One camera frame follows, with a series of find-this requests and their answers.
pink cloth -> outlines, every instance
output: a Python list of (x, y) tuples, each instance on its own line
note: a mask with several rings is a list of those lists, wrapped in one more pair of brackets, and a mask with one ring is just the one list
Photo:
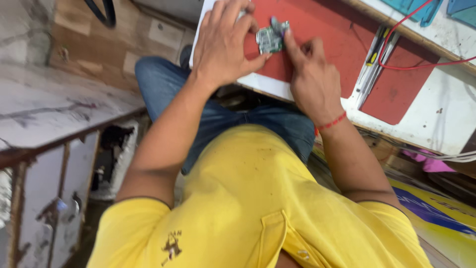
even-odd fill
[[(424, 149), (418, 150), (423, 153), (434, 155), (433, 153)], [(417, 162), (423, 162), (423, 171), (425, 172), (456, 172), (441, 160), (430, 159), (424, 155), (419, 155), (417, 153), (412, 153), (406, 150), (404, 150), (403, 153), (410, 156), (413, 160)]]

white cable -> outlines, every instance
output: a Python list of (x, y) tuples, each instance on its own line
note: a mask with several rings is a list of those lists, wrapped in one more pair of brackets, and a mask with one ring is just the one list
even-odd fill
[(415, 153), (415, 154), (423, 155), (423, 156), (426, 156), (428, 158), (435, 159), (435, 160), (450, 161), (450, 162), (457, 162), (457, 163), (468, 163), (468, 162), (476, 161), (476, 151), (460, 153), (460, 154), (456, 154), (456, 155), (432, 155), (432, 154), (424, 153), (424, 152), (421, 152), (421, 151), (417, 151), (417, 150), (414, 150), (414, 149), (411, 149), (411, 148), (401, 146), (401, 145), (399, 145), (399, 144), (397, 144), (393, 141), (389, 141), (385, 138), (375, 136), (371, 133), (367, 133), (367, 134), (371, 137), (374, 137), (374, 138), (380, 138), (380, 139), (382, 139), (382, 140), (384, 140), (384, 141), (386, 141), (386, 142), (388, 142), (388, 143), (392, 144), (393, 146), (398, 147), (400, 149), (407, 150), (407, 151)]

hand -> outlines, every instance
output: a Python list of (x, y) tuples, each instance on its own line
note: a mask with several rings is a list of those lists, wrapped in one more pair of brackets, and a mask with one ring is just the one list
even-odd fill
[(291, 92), (298, 108), (316, 126), (333, 122), (344, 113), (340, 104), (340, 74), (333, 64), (326, 62), (322, 40), (314, 38), (299, 48), (288, 30), (284, 42), (294, 65)]
[[(248, 12), (238, 21), (242, 9)], [(258, 22), (250, 14), (255, 5), (248, 0), (216, 1), (203, 17), (193, 56), (192, 74), (210, 86), (212, 92), (238, 78), (261, 69), (271, 54), (248, 61), (244, 40), (248, 31), (256, 33)]]

green circuit board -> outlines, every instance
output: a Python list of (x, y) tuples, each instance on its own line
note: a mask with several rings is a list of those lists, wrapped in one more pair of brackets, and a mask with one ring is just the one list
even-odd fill
[(256, 43), (259, 46), (259, 53), (275, 53), (283, 50), (283, 34), (289, 28), (289, 21), (281, 23), (279, 31), (272, 26), (262, 28), (256, 33)]

yellow shirt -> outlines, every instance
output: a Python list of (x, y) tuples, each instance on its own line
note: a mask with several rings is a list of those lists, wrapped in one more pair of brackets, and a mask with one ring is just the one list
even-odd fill
[(90, 268), (431, 267), (407, 216), (320, 186), (274, 132), (242, 125), (215, 138), (186, 177), (182, 205), (110, 207)]

